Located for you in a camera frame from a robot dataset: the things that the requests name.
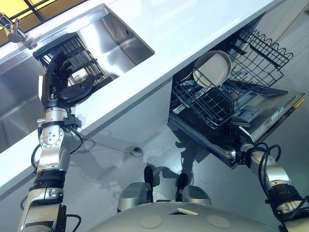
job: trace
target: white bowl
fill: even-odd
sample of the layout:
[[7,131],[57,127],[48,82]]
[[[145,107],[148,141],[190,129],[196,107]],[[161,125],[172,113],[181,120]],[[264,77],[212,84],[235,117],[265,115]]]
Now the white bowl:
[[209,51],[195,62],[193,78],[202,87],[219,86],[227,80],[231,66],[232,62],[227,53],[219,50]]

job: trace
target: stainless steel sink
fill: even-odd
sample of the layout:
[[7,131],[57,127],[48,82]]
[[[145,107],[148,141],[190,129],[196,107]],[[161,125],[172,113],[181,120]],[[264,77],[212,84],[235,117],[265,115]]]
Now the stainless steel sink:
[[35,49],[17,49],[2,56],[0,152],[34,131],[36,120],[43,116],[37,91],[43,69],[32,53],[71,32],[77,32],[101,68],[113,76],[121,76],[154,54],[135,32],[101,4],[34,38],[33,43],[37,43]]

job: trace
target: window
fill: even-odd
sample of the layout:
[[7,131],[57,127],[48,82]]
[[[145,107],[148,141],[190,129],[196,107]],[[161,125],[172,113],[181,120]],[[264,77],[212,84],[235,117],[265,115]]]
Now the window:
[[[19,18],[19,27],[27,32],[84,1],[86,0],[6,0],[1,2],[1,11],[13,22]],[[7,42],[5,32],[0,28],[0,46]]]

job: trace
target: gray floor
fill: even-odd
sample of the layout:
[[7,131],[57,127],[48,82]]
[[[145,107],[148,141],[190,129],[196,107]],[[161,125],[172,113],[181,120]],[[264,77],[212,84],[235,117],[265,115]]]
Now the gray floor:
[[[281,39],[297,54],[285,69],[278,86],[294,87],[309,96],[308,16],[304,15]],[[309,101],[301,105],[266,140],[279,144],[279,165],[285,168],[302,196],[309,194]],[[143,169],[152,166],[155,175],[154,199],[174,199],[176,179],[181,171],[190,175],[191,184],[203,188],[215,207],[253,218],[273,228],[272,215],[257,177],[246,167],[234,170],[173,125],[164,125],[141,146],[142,155],[121,153],[100,144],[86,142],[72,156],[66,176],[65,201],[68,213],[79,214],[83,221],[78,231],[86,231],[116,214],[118,197],[127,184],[143,180]],[[15,231],[21,216],[19,202],[33,179],[0,199],[0,231]],[[68,221],[71,231],[74,219]]]

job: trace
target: open dishwasher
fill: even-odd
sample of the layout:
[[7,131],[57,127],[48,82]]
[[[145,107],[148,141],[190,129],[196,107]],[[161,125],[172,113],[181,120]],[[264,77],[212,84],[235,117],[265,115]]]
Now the open dishwasher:
[[[264,141],[305,100],[305,94],[272,87],[293,54],[250,25],[212,50],[228,54],[230,75],[216,85],[195,62],[175,74],[169,121],[233,169],[245,163],[242,154]],[[186,77],[188,69],[193,70]],[[196,71],[208,85],[194,81]]]

